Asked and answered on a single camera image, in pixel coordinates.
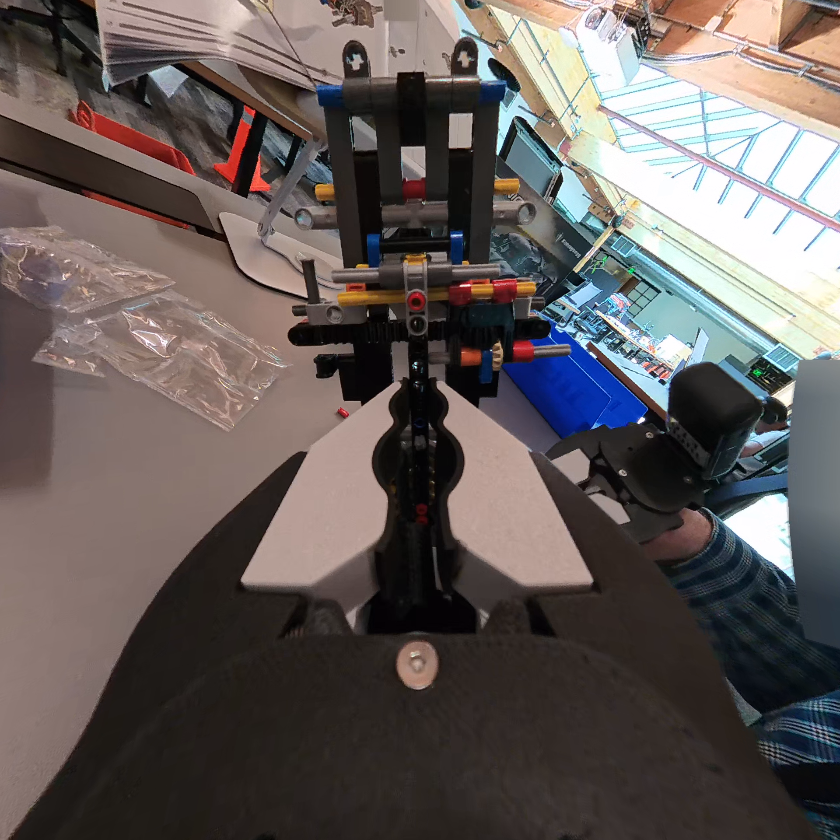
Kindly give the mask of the blue plaid shirt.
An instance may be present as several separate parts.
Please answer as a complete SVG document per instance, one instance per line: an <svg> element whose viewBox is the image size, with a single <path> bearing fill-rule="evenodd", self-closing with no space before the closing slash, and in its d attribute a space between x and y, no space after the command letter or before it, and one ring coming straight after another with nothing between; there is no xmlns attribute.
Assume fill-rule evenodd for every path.
<svg viewBox="0 0 840 840"><path fill-rule="evenodd" d="M794 703L752 726L760 753L822 838L839 838L839 692Z"/></svg>

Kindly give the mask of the clear plastic bag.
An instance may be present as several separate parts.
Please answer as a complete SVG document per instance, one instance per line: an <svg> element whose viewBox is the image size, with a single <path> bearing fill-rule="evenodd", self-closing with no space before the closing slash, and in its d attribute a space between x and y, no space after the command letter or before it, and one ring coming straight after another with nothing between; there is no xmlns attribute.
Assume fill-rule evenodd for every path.
<svg viewBox="0 0 840 840"><path fill-rule="evenodd" d="M277 349L173 290L65 317L32 361L99 378L112 369L225 431L288 367Z"/></svg>

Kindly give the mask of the dark printed poster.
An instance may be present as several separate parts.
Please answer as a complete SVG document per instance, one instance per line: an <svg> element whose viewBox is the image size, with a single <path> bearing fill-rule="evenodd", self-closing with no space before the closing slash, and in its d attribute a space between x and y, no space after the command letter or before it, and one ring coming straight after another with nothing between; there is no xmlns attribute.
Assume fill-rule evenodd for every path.
<svg viewBox="0 0 840 840"><path fill-rule="evenodd" d="M581 285L582 279L560 258L510 227L495 228L490 236L490 262L499 278L532 280L537 296L551 302Z"/></svg>

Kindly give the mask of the white ceiling unit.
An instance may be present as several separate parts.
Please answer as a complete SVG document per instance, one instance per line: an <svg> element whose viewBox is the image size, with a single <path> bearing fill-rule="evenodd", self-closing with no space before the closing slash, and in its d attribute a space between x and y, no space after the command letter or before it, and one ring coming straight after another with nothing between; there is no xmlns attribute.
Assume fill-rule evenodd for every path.
<svg viewBox="0 0 840 840"><path fill-rule="evenodd" d="M637 45L635 29L622 21L612 7L590 6L578 19L574 33L584 61L602 91L633 83L644 49Z"/></svg>

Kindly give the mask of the orange traffic cone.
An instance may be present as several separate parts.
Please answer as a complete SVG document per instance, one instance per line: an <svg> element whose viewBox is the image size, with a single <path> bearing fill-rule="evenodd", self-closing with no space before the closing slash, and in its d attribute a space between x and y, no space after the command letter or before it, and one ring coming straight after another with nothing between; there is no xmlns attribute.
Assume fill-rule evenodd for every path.
<svg viewBox="0 0 840 840"><path fill-rule="evenodd" d="M240 196L270 191L270 184L261 174L258 151L266 125L266 118L245 106L235 124L236 132L227 160L213 165L215 172Z"/></svg>

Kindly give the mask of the multicoloured lego assembly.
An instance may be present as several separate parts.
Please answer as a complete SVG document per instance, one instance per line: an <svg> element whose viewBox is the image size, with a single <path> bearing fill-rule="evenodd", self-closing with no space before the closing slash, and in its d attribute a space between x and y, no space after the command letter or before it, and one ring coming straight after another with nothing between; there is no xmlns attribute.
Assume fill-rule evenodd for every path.
<svg viewBox="0 0 840 840"><path fill-rule="evenodd" d="M336 229L343 267L336 301L316 299L311 260L303 263L308 302L294 308L297 347L351 347L316 356L317 377L337 375L343 399L364 405L392 384L392 428L374 448L374 475L387 494L385 530L374 546L381 601L399 610L449 593L438 561L434 499L437 436L429 395L435 382L469 403L497 394L501 368L567 356L568 344L534 345L550 330L532 312L530 280L499 278L491 264L496 224L529 224L532 205L499 202L519 192L497 183L503 80L481 80L471 38L457 42L448 76L422 71L373 77L361 43L343 48L340 84L320 85L332 186L300 227Z"/></svg>

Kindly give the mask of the person's right forearm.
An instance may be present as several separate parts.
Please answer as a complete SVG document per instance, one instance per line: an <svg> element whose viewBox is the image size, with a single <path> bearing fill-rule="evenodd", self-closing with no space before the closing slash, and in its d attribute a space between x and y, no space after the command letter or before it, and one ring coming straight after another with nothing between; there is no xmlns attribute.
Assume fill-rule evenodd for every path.
<svg viewBox="0 0 840 840"><path fill-rule="evenodd" d="M659 565L713 648L729 684L768 713L838 691L834 647L805 638L795 583L719 518L708 546Z"/></svg>

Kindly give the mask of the black monitor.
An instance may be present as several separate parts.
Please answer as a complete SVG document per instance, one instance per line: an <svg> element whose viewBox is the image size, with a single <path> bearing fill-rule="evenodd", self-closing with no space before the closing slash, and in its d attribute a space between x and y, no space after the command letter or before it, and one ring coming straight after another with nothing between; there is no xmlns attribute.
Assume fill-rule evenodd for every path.
<svg viewBox="0 0 840 840"><path fill-rule="evenodd" d="M513 118L498 155L547 203L556 202L564 179L563 164L525 119Z"/></svg>

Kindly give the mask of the person's right hand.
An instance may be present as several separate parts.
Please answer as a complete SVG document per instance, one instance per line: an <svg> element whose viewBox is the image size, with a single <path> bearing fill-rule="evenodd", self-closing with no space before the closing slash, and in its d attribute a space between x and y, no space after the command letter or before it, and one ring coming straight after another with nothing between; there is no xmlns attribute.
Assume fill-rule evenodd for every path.
<svg viewBox="0 0 840 840"><path fill-rule="evenodd" d="M668 530L649 543L647 556L660 565L681 564L701 553L712 538L714 521L703 510L684 509L681 525Z"/></svg>

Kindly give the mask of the blue plastic bin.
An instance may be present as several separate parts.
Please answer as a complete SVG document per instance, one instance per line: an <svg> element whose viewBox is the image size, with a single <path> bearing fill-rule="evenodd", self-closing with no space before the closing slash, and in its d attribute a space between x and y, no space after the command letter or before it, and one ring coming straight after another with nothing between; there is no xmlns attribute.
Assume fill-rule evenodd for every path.
<svg viewBox="0 0 840 840"><path fill-rule="evenodd" d="M505 364L503 370L553 431L567 438L643 422L647 406L556 323L549 326L548 337L534 345L569 344L569 355Z"/></svg>

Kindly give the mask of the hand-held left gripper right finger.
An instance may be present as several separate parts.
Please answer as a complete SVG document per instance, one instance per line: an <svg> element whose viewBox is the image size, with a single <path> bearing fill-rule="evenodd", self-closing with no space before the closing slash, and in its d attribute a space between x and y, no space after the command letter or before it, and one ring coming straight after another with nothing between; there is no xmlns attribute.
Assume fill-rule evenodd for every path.
<svg viewBox="0 0 840 840"><path fill-rule="evenodd" d="M595 581L531 450L435 382L434 499L441 582L487 619L501 602L591 594Z"/></svg>

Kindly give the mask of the orange plastic frame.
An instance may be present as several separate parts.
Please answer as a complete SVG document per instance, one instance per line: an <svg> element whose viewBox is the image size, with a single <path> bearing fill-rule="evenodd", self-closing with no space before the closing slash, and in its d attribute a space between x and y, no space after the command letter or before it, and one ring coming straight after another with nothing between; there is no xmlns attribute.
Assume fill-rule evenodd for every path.
<svg viewBox="0 0 840 840"><path fill-rule="evenodd" d="M181 172L195 175L192 164L183 152L141 131L99 114L83 100L79 100L74 109L68 110L67 118L77 126L101 137L140 152Z"/></svg>

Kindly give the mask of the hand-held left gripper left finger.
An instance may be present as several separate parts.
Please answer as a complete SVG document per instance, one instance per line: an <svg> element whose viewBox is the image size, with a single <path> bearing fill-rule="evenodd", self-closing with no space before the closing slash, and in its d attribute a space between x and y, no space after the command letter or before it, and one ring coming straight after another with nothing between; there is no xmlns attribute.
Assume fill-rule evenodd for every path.
<svg viewBox="0 0 840 840"><path fill-rule="evenodd" d="M373 455L392 428L399 388L390 385L310 447L241 577L246 590L335 601L356 627L379 588L374 547L388 501Z"/></svg>

